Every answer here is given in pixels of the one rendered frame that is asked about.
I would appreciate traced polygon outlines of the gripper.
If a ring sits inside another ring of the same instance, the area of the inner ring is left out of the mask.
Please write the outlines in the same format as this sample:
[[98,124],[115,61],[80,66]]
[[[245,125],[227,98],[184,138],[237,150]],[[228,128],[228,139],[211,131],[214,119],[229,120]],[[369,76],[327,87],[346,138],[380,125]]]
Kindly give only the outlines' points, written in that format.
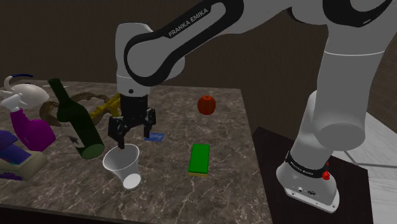
[[133,125],[144,125],[144,137],[150,137],[152,126],[157,123],[156,111],[148,107],[148,96],[120,96],[122,116],[109,117],[108,136],[118,143],[119,149],[125,148],[125,135]]

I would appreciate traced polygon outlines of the blue card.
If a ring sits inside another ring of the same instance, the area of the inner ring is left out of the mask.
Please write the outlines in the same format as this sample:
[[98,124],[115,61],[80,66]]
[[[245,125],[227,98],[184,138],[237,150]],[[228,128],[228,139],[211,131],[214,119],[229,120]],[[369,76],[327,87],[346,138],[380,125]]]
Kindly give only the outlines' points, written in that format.
[[164,138],[164,133],[156,133],[156,132],[150,132],[149,137],[145,137],[145,141],[156,141],[156,142],[161,142],[162,139]]

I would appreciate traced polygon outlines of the yellow tool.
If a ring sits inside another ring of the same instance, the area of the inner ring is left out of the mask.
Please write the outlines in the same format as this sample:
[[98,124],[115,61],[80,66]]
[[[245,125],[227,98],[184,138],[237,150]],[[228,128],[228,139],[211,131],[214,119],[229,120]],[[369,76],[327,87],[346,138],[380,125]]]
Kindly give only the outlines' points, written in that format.
[[97,108],[90,113],[91,118],[95,118],[99,116],[105,109],[108,109],[113,117],[121,116],[119,109],[120,108],[120,94],[115,94],[108,102],[103,104],[102,106],[97,106]]

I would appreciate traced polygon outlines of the white paper cup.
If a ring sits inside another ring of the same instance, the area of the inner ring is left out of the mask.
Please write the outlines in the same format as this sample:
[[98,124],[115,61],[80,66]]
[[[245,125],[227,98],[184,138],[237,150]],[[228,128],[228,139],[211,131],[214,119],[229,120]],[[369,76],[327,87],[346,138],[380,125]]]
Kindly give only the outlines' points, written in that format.
[[118,146],[109,150],[102,161],[103,167],[118,176],[123,187],[133,189],[141,182],[139,174],[140,150],[134,144],[125,144],[124,149]]

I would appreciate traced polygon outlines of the dark green wine bottle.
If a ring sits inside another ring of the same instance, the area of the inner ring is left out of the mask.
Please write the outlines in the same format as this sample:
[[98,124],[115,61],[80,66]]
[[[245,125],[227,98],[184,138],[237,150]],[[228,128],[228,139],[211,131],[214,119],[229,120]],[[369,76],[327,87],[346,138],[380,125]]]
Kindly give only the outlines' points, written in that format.
[[58,78],[50,79],[48,83],[59,102],[57,120],[71,144],[84,159],[101,155],[104,143],[88,111],[69,97]]

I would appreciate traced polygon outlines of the green sponge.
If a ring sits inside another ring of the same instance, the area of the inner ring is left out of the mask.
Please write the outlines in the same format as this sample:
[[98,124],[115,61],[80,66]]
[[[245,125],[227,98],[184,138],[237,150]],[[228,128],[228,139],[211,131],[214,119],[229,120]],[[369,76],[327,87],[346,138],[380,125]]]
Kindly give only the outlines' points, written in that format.
[[191,176],[207,176],[209,172],[210,146],[208,144],[193,144],[188,174]]

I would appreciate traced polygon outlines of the red apple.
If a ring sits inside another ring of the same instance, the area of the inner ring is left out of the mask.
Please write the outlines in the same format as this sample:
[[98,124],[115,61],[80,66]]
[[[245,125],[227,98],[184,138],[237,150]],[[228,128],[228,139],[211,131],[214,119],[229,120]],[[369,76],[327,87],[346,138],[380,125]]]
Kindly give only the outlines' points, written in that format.
[[216,101],[210,95],[203,95],[197,103],[198,112],[203,115],[211,115],[216,109]]

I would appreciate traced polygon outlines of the brown curved bowl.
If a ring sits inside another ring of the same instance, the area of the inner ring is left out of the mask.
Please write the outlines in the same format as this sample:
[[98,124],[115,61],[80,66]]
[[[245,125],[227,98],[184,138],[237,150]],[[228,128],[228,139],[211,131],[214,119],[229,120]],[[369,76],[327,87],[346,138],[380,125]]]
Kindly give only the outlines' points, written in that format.
[[[109,97],[103,94],[93,94],[90,92],[83,92],[80,94],[76,94],[73,95],[71,97],[71,99],[75,102],[80,102],[81,100],[90,100],[91,98],[98,98],[98,99],[102,99],[104,102],[108,102],[109,101]],[[50,126],[54,126],[54,127],[60,127],[60,123],[57,120],[56,116],[52,115],[52,111],[54,108],[57,108],[59,106],[59,104],[57,102],[54,101],[47,101],[44,102],[39,110],[39,116],[42,120],[46,121]],[[93,124],[97,125],[101,120],[102,117],[104,116],[104,114],[109,113],[108,109],[105,109],[103,112],[101,112],[98,116],[96,116],[95,118],[92,119]]]

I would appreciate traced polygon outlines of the purple spray bottle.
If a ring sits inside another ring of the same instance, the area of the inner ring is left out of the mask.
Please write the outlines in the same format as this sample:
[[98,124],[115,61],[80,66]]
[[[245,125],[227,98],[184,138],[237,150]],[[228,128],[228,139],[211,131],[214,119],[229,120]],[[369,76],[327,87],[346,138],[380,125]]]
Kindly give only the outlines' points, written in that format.
[[55,140],[55,134],[48,123],[41,119],[30,120],[26,117],[21,100],[22,93],[14,94],[0,102],[0,106],[10,111],[13,130],[19,140],[31,151],[44,151]]

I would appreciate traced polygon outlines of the white watering can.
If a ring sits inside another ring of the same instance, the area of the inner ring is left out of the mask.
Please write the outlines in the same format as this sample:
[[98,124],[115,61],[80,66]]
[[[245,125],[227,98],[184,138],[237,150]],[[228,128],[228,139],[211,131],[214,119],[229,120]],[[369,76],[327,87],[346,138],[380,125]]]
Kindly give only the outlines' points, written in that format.
[[30,109],[42,105],[44,102],[46,102],[49,99],[49,95],[44,89],[30,83],[18,84],[11,87],[10,80],[12,78],[19,76],[25,76],[29,78],[33,77],[33,75],[31,74],[13,74],[7,76],[4,79],[4,83],[3,83],[6,90],[0,90],[0,96],[6,99],[15,94],[19,94],[20,99],[23,102],[22,104],[20,104],[20,107],[22,109]]

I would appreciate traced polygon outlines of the beige box with purple print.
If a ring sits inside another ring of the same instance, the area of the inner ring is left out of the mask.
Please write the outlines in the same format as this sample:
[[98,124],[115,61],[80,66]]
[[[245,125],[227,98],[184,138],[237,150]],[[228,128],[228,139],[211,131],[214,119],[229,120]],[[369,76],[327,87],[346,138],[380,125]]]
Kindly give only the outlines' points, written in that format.
[[0,130],[0,179],[29,181],[47,163],[39,151],[24,150],[15,145],[18,138]]

